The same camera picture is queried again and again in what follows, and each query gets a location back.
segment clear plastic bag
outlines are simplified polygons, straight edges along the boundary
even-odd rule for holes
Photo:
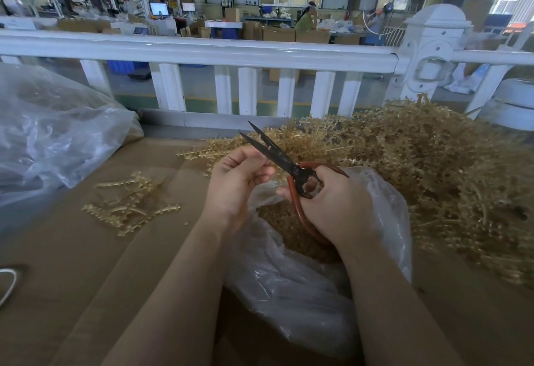
[[[0,63],[0,206],[74,187],[124,142],[136,114],[43,67]]]
[[[367,186],[382,243],[404,276],[411,278],[410,219],[406,201],[374,170],[347,168]],[[354,355],[357,325],[344,266],[320,264],[284,247],[282,237],[256,214],[275,204],[278,184],[258,186],[252,211],[232,244],[225,285],[251,311],[263,316],[290,342],[340,359]]]

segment hand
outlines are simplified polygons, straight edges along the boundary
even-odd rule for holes
[[[302,208],[308,220],[341,253],[361,237],[372,235],[373,201],[357,179],[340,175],[326,166],[317,167],[316,172],[324,187],[312,199],[300,197]],[[277,194],[291,201],[288,187],[279,187]]]
[[[251,145],[230,152],[213,167],[202,217],[236,232],[247,219],[250,193],[274,173],[267,158]]]

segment left hand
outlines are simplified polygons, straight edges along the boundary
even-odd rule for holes
[[[213,167],[202,217],[236,232],[247,219],[250,193],[274,173],[267,158],[251,145],[230,152]]]

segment factory floor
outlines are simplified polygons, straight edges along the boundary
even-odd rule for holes
[[[83,69],[77,60],[65,59],[42,59],[41,65],[64,77],[87,85]],[[186,108],[189,112],[216,113],[216,92],[214,67],[210,65],[198,65],[199,67],[180,66],[182,86],[186,98]],[[152,80],[144,82],[132,80],[127,75],[111,72],[105,65],[110,85],[117,101],[131,109],[158,108],[156,94]],[[238,94],[238,69],[231,67],[232,82],[232,107],[235,114],[239,113]],[[385,75],[385,80],[378,80],[375,73],[364,74],[362,86],[357,100],[357,108],[380,106],[388,87],[390,75]],[[330,113],[337,113],[337,105],[343,89],[345,72],[338,72],[334,81],[332,99],[330,101]],[[309,115],[313,85],[315,77],[312,75],[300,75],[295,86],[294,93],[294,117]],[[276,115],[278,98],[278,82],[269,80],[269,72],[262,71],[262,89],[258,95],[257,114],[263,116]],[[470,102],[472,95],[449,92],[438,88],[432,98],[433,101],[444,104],[456,111],[463,112]]]

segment blue crate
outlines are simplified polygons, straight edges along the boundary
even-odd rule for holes
[[[140,68],[148,68],[148,62],[133,62],[133,61],[107,61],[107,65],[111,72],[127,75],[135,72]]]

